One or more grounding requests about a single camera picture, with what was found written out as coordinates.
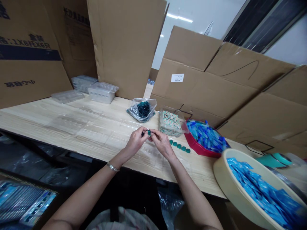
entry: red tray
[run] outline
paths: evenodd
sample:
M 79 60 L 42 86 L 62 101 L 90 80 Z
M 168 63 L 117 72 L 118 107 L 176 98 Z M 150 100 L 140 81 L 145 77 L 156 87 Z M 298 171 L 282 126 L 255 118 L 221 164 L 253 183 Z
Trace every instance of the red tray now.
M 206 149 L 205 147 L 203 147 L 201 144 L 199 144 L 194 139 L 191 132 L 185 133 L 185 138 L 186 138 L 190 148 L 193 149 L 198 155 L 202 155 L 202 156 L 206 156 L 206 157 L 213 157 L 213 158 L 220 158 L 222 156 L 221 153 L 216 153 L 216 152 L 210 151 L 210 150 Z

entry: wall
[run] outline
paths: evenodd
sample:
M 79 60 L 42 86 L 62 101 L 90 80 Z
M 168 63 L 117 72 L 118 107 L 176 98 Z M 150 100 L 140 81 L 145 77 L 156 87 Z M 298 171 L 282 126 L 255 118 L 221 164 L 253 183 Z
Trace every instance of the wall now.
M 204 34 L 211 22 L 211 37 L 222 39 L 245 0 L 168 0 L 166 17 L 152 68 L 159 69 L 174 25 Z
M 307 14 L 296 22 L 265 55 L 296 65 L 307 64 Z

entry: silver watch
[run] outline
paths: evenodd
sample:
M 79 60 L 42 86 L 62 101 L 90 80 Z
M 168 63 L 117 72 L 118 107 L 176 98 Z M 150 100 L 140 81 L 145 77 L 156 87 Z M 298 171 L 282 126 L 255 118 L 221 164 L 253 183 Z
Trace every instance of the silver watch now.
M 110 162 L 107 163 L 107 166 L 109 166 L 109 168 L 115 172 L 119 172 L 120 170 L 115 168 L 113 165 L 110 164 Z

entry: cream plastic basin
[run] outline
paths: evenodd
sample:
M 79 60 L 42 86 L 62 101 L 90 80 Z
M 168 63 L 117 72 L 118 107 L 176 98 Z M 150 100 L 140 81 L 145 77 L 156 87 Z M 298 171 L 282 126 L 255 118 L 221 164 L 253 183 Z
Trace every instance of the cream plastic basin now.
M 303 212 L 304 209 L 307 209 L 307 205 L 274 173 L 247 154 L 235 149 L 226 149 L 222 153 L 222 157 L 213 165 L 214 175 L 225 196 L 246 218 L 265 229 L 284 229 L 266 214 L 240 185 L 227 163 L 227 158 L 232 157 L 237 161 L 250 164 L 254 168 L 252 171 L 261 175 L 261 178 L 274 188 L 278 190 L 283 188 L 293 200 L 302 205 L 303 208 L 299 209 L 297 213 L 306 215 Z

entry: wooden table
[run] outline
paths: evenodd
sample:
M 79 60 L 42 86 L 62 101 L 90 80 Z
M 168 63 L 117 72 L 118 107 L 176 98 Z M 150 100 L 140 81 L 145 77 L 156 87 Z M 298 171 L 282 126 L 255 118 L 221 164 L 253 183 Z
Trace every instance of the wooden table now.
M 46 98 L 0 110 L 0 129 L 109 161 L 125 147 L 130 134 L 138 127 L 158 129 L 158 112 L 149 122 L 138 123 L 126 112 L 129 102 L 116 97 L 111 104 L 103 104 L 91 101 L 86 95 L 84 99 L 59 104 Z M 184 135 L 169 139 L 188 146 Z M 227 141 L 233 148 L 249 151 L 244 145 Z M 201 191 L 226 198 L 213 174 L 216 159 L 197 155 L 193 150 L 188 154 L 176 147 L 173 149 Z M 176 182 L 168 162 L 149 141 L 124 166 Z

